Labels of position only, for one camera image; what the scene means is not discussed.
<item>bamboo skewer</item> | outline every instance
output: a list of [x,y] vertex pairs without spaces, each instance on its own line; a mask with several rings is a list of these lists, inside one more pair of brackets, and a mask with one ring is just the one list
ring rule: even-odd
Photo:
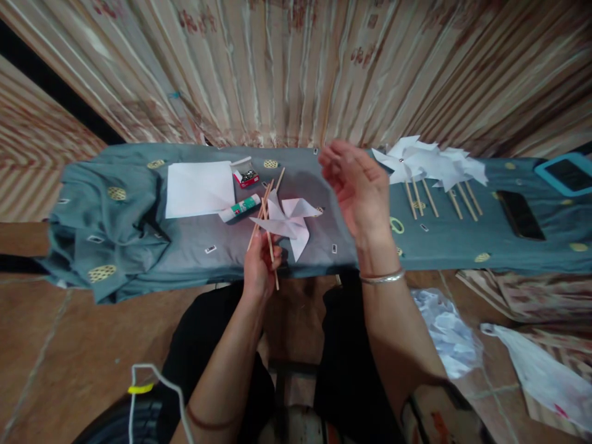
[[[282,168],[282,172],[279,175],[279,179],[277,180],[277,184],[276,184],[276,192],[278,192],[279,190],[279,185],[282,183],[282,179],[284,178],[284,172],[286,171],[286,167]],[[265,213],[265,218],[269,219],[269,215],[267,214],[267,211],[265,209],[263,209],[263,212]],[[274,256],[273,256],[273,244],[271,243],[271,235],[269,234],[269,231],[267,232],[267,239],[269,241],[269,256],[271,258],[271,262],[273,263],[274,260]],[[275,277],[276,277],[276,290],[279,291],[279,280],[278,280],[278,271],[274,270],[273,271]]]
[[426,180],[421,179],[421,181],[424,183],[425,193],[427,194],[427,198],[430,200],[430,205],[432,206],[432,209],[434,210],[434,214],[436,215],[436,217],[440,217],[440,215],[438,214],[438,210],[436,209],[436,205],[434,205],[434,200],[432,199],[432,193],[430,193],[430,189],[427,187]]
[[454,208],[456,209],[456,214],[458,214],[458,218],[462,219],[463,218],[463,214],[461,213],[461,209],[458,206],[458,203],[456,202],[456,198],[454,197],[454,194],[452,194],[452,190],[448,190],[448,195],[450,196],[450,198],[452,199],[452,203],[454,204]]
[[[263,208],[263,218],[269,219],[269,214],[267,212],[267,208],[265,208],[265,207],[262,207],[262,208]],[[273,263],[273,243],[271,242],[271,233],[269,231],[267,232],[267,241],[269,243],[269,260],[271,260],[271,262]],[[274,270],[273,273],[275,274],[275,277],[276,277],[276,290],[279,290],[278,271]]]
[[469,191],[469,194],[471,195],[471,199],[473,200],[473,204],[475,204],[475,208],[477,209],[477,213],[479,213],[479,216],[483,216],[483,211],[481,211],[481,207],[479,206],[477,198],[473,194],[473,188],[471,188],[471,184],[469,184],[469,181],[466,181],[464,184],[467,186],[467,190]]
[[[271,183],[267,185],[265,195],[261,199],[261,207],[259,208],[259,214],[257,215],[257,219],[261,219],[261,216],[263,216],[263,206],[265,205],[265,203],[267,203],[267,197],[269,196],[271,188],[273,188],[273,179],[271,180]],[[253,232],[251,233],[251,239],[249,240],[249,246],[247,247],[247,250],[251,248],[251,244],[253,243],[253,236],[255,235],[255,231],[257,231],[258,228],[259,225],[255,224],[255,226],[253,227]]]
[[415,214],[415,207],[413,206],[413,199],[411,198],[411,190],[409,189],[409,184],[405,182],[405,188],[407,189],[407,197],[409,198],[409,204],[411,206],[411,211],[413,212],[413,218],[417,220],[417,215]]
[[469,212],[471,213],[471,216],[473,216],[473,220],[475,222],[478,222],[479,219],[477,219],[477,215],[475,214],[475,211],[473,211],[473,207],[471,206],[471,203],[469,202],[469,199],[467,199],[467,195],[464,193],[463,186],[461,185],[460,182],[457,183],[456,186],[461,191],[461,196],[462,196],[462,199],[464,200],[464,204],[467,205],[467,207],[469,208]]
[[424,209],[421,208],[421,200],[419,200],[419,192],[417,191],[417,184],[415,183],[415,179],[411,178],[413,181],[413,189],[415,190],[415,198],[417,199],[417,207],[419,208],[419,214],[422,216],[424,215]]
[[282,179],[284,178],[284,171],[285,170],[286,170],[286,167],[282,168],[282,173],[279,175],[279,179],[277,180],[276,191],[278,191],[279,185],[282,183]]

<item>hand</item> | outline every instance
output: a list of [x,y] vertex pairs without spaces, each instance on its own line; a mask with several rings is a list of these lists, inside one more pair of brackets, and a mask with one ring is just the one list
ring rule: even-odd
[[378,163],[364,150],[342,140],[325,146],[319,163],[356,243],[362,235],[387,233],[391,237],[389,177]]
[[[277,242],[280,236],[272,235],[271,242]],[[243,295],[250,298],[262,298],[267,301],[276,284],[274,271],[282,262],[282,248],[274,245],[273,260],[269,255],[269,241],[266,234],[257,229],[251,247],[245,255],[245,285]]]

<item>plastic bag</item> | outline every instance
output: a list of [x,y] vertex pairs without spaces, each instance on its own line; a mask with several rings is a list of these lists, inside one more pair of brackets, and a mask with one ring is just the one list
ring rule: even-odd
[[514,330],[481,324],[481,331],[497,336],[505,344],[522,388],[530,396],[592,432],[592,384]]
[[467,327],[454,304],[438,289],[412,290],[436,350],[450,379],[481,367],[483,345]]

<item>teal tablecloth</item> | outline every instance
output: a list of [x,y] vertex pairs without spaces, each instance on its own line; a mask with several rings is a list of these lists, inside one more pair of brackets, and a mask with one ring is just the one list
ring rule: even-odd
[[[324,210],[322,216],[306,219],[310,240],[297,263],[289,241],[280,242],[287,250],[280,275],[301,278],[355,267],[353,242],[337,201],[321,177],[313,150],[218,150],[179,144],[126,144],[108,147],[90,162],[66,167],[60,193],[62,203],[55,206],[51,216],[52,250],[42,261],[51,271],[51,279],[92,288],[98,303],[108,303],[153,291],[242,278],[244,253],[253,229],[248,217],[224,224],[217,215],[167,220],[164,214],[169,164],[235,161],[248,155],[262,181],[277,178],[281,168],[286,167],[280,199],[303,197]],[[266,159],[277,160],[279,168],[265,168]],[[484,212],[479,222],[470,217],[460,196],[457,200],[463,220],[459,220],[444,191],[431,188],[440,213],[436,218],[421,186],[419,192],[427,208],[416,221],[404,186],[391,186],[390,214],[405,228],[402,234],[393,233],[403,251],[403,266],[411,270],[488,267],[531,274],[592,271],[592,249],[579,251],[592,242],[590,196],[571,200],[561,196],[533,173],[537,159],[483,162],[489,186],[471,182]],[[125,199],[110,197],[115,188],[125,190]],[[499,189],[520,192],[526,197],[546,242],[514,235],[495,198]],[[263,195],[263,186],[253,185],[244,190],[235,186],[235,191],[239,201],[254,192]],[[102,242],[96,243],[93,236]],[[213,245],[216,250],[206,254],[205,249]],[[332,251],[333,245],[337,246],[336,253]],[[477,262],[478,257],[488,259]]]

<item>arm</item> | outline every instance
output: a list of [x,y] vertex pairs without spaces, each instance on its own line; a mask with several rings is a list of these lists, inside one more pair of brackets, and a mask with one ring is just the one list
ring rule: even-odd
[[[267,300],[275,282],[273,270],[281,262],[281,248],[269,257],[267,238],[259,230],[245,256],[245,285],[240,302],[212,353],[186,410],[196,443],[236,441],[253,371],[253,362]],[[184,443],[177,427],[172,443]]]
[[[398,271],[401,265],[389,225],[389,179],[384,170],[365,151],[343,141],[326,146],[319,162],[356,242],[360,273],[375,277]],[[362,292],[372,355],[398,416],[418,386],[445,380],[446,371],[404,279],[363,284]]]

